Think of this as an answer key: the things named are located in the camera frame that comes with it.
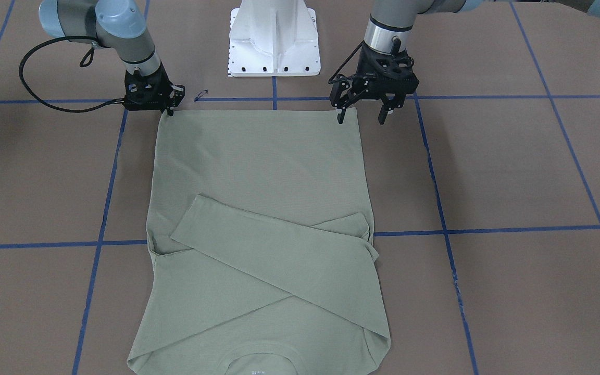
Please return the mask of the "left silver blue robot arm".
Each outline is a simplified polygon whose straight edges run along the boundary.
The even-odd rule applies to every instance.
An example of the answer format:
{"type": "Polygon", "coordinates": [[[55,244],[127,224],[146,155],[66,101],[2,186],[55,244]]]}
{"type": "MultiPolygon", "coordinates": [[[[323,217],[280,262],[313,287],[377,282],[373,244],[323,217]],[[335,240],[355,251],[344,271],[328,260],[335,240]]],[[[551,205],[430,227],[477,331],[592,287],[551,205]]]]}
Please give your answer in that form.
{"type": "Polygon", "coordinates": [[[462,134],[600,130],[600,1],[376,1],[368,24],[415,58],[385,125],[462,134]]]}

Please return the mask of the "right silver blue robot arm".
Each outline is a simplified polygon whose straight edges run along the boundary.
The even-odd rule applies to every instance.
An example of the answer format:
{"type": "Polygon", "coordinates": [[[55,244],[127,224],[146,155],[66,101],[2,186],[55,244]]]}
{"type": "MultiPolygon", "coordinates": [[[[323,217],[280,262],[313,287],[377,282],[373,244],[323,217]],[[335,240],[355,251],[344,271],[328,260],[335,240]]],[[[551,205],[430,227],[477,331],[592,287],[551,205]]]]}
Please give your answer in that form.
{"type": "Polygon", "coordinates": [[[114,49],[124,64],[121,99],[126,110],[159,110],[173,116],[185,95],[182,85],[168,78],[143,12],[134,1],[42,1],[40,23],[52,36],[48,44],[71,41],[90,45],[81,67],[91,62],[96,49],[114,49]]]}

